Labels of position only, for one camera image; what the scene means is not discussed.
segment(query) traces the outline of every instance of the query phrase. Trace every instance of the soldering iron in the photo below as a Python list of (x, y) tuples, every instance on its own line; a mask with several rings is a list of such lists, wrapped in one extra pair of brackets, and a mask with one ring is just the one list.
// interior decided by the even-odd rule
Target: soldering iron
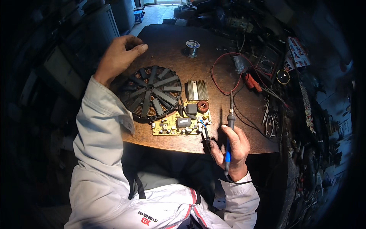
[[(234, 99), (232, 96), (232, 92), (230, 93), (230, 110), (229, 110), (229, 114), (227, 116), (227, 121), (228, 121), (228, 127), (230, 127), (232, 130), (234, 130), (234, 125), (235, 125), (235, 120), (236, 117), (234, 115)], [(228, 177), (228, 173), (229, 173), (229, 167), (230, 167), (230, 163), (231, 163), (231, 146), (230, 146), (230, 141), (228, 138), (228, 141), (226, 143), (226, 154), (225, 154), (225, 169), (224, 169), (224, 174), (226, 179), (234, 184), (246, 184), (246, 183), (250, 183), (252, 181), (246, 181), (246, 182), (233, 182), (231, 179), (229, 179)]]

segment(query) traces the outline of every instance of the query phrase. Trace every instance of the circuit board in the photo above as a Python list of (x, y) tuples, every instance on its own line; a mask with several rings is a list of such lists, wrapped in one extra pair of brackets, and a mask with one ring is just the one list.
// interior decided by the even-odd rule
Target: circuit board
[[(185, 101), (184, 106), (187, 104), (197, 104), (197, 101)], [(164, 119), (156, 120), (152, 123), (152, 133), (154, 136), (173, 136), (173, 135), (191, 135), (191, 134), (201, 134), (203, 126), (199, 120), (202, 120), (205, 125), (210, 125), (212, 123), (210, 110), (207, 110), (204, 114), (197, 113), (196, 120), (190, 120), (190, 125), (188, 127), (178, 127), (177, 121), (182, 117), (177, 111), (173, 112), (170, 116)]]

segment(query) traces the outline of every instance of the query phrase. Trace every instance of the left hand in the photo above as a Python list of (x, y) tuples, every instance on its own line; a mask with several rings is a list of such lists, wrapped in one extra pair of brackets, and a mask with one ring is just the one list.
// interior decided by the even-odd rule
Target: left hand
[(109, 88), (114, 78), (126, 70), (132, 61), (146, 52), (147, 49), (148, 45), (133, 35), (113, 39), (98, 65), (94, 79)]

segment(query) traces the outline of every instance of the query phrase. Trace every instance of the red stripe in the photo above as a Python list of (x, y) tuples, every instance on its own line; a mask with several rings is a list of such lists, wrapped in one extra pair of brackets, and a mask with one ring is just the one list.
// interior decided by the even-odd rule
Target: red stripe
[(194, 212), (197, 214), (197, 217), (199, 217), (199, 218), (202, 220), (203, 224), (207, 227), (207, 225), (206, 225), (205, 221), (204, 221), (204, 220), (203, 220), (203, 218), (199, 215), (199, 213), (198, 213), (198, 211), (197, 211), (196, 207), (194, 207)]
[(190, 211), (191, 211), (191, 205), (189, 205), (189, 209), (188, 209), (187, 214), (186, 214), (186, 216), (184, 217), (184, 219), (188, 217), (188, 215), (189, 215), (189, 212), (190, 212)]
[(192, 189), (192, 188), (190, 188), (191, 189), (191, 194), (192, 194), (192, 200), (193, 200), (193, 204), (195, 204), (196, 203), (196, 192), (195, 192), (195, 190), (194, 189)]

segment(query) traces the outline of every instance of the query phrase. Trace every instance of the copper coil winding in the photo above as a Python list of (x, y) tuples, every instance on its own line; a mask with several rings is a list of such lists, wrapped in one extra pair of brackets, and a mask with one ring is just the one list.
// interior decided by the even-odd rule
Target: copper coil winding
[(197, 103), (197, 111), (201, 114), (204, 114), (210, 108), (210, 104), (207, 101), (200, 100)]

